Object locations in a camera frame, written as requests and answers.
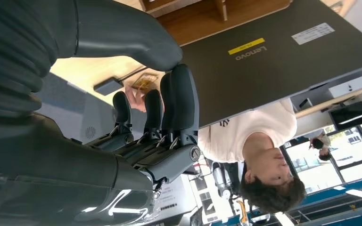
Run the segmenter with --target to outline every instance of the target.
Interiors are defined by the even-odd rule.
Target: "laptop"
[[[205,127],[362,70],[362,33],[319,0],[182,47]]]

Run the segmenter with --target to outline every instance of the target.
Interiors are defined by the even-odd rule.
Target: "monitor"
[[[329,112],[338,131],[362,124],[362,102],[357,102]]]

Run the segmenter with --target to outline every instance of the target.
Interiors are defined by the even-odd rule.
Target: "white box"
[[[331,95],[336,98],[359,89],[362,89],[362,77],[331,87],[329,91]]]

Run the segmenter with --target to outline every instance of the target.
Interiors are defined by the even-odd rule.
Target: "wooden shelf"
[[[225,0],[214,0],[217,10],[220,13],[221,19],[227,21],[227,8],[225,7]]]
[[[155,12],[156,10],[174,4],[178,1],[180,0],[154,0],[154,1],[142,0],[142,3],[145,6],[145,11],[147,13],[152,13]]]
[[[331,107],[333,104],[336,104],[336,103],[339,103],[341,101],[344,101],[344,100],[348,100],[348,99],[351,99],[355,96],[358,96],[362,94],[362,89],[359,89],[359,90],[356,90],[356,91],[353,91],[351,93],[348,93],[348,94],[345,94],[345,95],[342,95],[340,97],[337,97],[337,98],[334,98],[332,100],[329,100],[329,101],[326,101],[326,102],[323,102],[321,104],[318,104],[318,105],[315,105],[313,107],[309,107],[307,109],[304,109],[302,111],[299,111],[295,114],[296,118],[302,118],[302,117],[305,117],[307,115],[310,115],[314,112],[319,112],[321,111],[322,109],[325,109],[327,107]]]
[[[227,10],[227,21],[224,21],[224,17],[219,15],[216,1],[202,0],[157,19],[182,46],[277,12],[290,4],[290,0],[222,1]]]

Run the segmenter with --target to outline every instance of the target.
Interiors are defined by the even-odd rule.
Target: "white label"
[[[334,32],[335,30],[332,29],[327,23],[322,23],[315,27],[309,28],[305,31],[292,35],[292,38],[299,44],[305,44],[306,42],[310,42],[314,39],[322,37],[326,34]]]

